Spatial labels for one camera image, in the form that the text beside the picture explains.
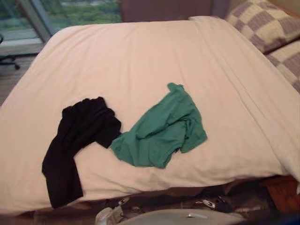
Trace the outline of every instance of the clothes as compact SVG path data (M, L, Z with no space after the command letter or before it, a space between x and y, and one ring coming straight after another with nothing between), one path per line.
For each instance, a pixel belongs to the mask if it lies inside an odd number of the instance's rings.
M168 95L112 142L120 160L165 168L178 148L188 152L207 139L201 115L183 86L170 83L168 88Z
M73 157L96 141L108 148L120 135L121 123L103 98L85 99L62 111L56 137L43 161L51 205L57 208L83 196Z

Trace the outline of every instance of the pillowcase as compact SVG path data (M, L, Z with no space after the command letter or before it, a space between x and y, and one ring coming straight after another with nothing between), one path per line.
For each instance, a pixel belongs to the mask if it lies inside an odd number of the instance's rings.
M227 16L262 53L284 46L300 36L300 19L286 14L266 0L248 0Z
M266 56L300 93L300 40Z

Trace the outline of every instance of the black clothing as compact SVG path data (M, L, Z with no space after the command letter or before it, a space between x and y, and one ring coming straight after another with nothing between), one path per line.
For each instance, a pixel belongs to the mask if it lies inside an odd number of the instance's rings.
M83 196L73 157L96 141L108 148L120 135L121 122L103 98L85 99L62 111L56 137L43 161L48 194L53 208L66 205Z

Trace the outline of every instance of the office chair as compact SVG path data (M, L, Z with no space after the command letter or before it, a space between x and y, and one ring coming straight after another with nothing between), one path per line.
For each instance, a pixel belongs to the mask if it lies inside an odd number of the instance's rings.
M4 39L4 37L0 34L0 44L3 42L3 39ZM15 60L14 55L0 56L0 66L1 65L14 65L16 70L20 69L20 66L17 63L15 63L14 60Z

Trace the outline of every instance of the mattress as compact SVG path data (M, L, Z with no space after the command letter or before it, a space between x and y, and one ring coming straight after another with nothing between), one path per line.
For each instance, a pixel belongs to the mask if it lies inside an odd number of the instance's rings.
M194 100L208 140L174 153L165 169L134 167L94 142L75 156L78 201L276 174L300 180L300 96L227 22L74 26L50 39L0 110L0 214L51 206L41 165L63 108L101 96L125 132L170 82Z

